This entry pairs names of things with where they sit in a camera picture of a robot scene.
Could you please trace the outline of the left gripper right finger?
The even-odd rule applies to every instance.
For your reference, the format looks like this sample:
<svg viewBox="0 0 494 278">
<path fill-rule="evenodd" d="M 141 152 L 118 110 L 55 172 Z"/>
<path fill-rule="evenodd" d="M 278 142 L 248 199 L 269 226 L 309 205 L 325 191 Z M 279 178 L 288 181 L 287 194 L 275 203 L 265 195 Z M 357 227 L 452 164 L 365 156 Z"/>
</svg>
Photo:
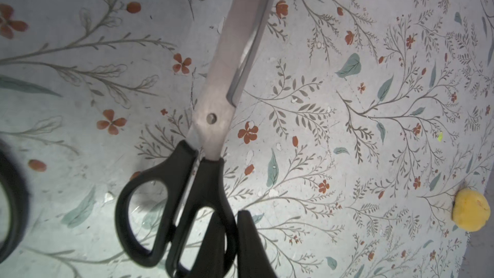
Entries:
<svg viewBox="0 0 494 278">
<path fill-rule="evenodd" d="M 239 243 L 237 252 L 238 277 L 277 278 L 249 211 L 238 212 L 237 229 Z"/>
</svg>

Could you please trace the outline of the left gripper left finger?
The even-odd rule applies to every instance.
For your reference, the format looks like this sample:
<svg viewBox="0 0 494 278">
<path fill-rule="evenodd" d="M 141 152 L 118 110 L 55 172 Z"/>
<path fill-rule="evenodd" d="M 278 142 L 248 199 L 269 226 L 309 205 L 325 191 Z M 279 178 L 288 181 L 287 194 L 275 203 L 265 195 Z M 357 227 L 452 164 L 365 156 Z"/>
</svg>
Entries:
<svg viewBox="0 0 494 278">
<path fill-rule="evenodd" d="M 187 278 L 221 278 L 224 276 L 225 227 L 213 213 L 196 260 Z"/>
</svg>

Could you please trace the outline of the black handled steel scissors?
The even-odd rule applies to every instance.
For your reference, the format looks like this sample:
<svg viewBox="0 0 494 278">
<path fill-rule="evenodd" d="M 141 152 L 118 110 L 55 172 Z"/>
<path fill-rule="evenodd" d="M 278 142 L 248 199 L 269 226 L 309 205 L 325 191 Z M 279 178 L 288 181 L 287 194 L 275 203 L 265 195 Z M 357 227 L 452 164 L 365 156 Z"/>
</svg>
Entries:
<svg viewBox="0 0 494 278">
<path fill-rule="evenodd" d="M 187 277 L 216 212 L 225 227 L 224 276 L 237 266 L 238 213 L 232 212 L 224 190 L 221 151 L 273 1 L 232 1 L 186 138 L 120 193 L 115 227 L 124 252 L 137 265 L 152 268 L 164 262 L 169 276 Z M 151 181 L 166 187 L 167 199 L 154 244 L 147 248 L 132 231 L 129 205 L 136 190 Z"/>
</svg>

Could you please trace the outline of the all black scissors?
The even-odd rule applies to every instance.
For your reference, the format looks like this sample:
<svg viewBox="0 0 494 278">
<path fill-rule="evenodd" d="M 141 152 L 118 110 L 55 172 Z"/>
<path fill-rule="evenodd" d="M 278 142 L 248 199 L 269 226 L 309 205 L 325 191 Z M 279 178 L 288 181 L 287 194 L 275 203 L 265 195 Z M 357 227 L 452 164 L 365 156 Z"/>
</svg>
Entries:
<svg viewBox="0 0 494 278">
<path fill-rule="evenodd" d="M 30 214 L 28 185 L 24 174 L 3 141 L 1 141 L 1 188 L 5 192 L 9 212 L 8 232 L 1 241 L 1 263 L 3 263 L 24 239 Z"/>
</svg>

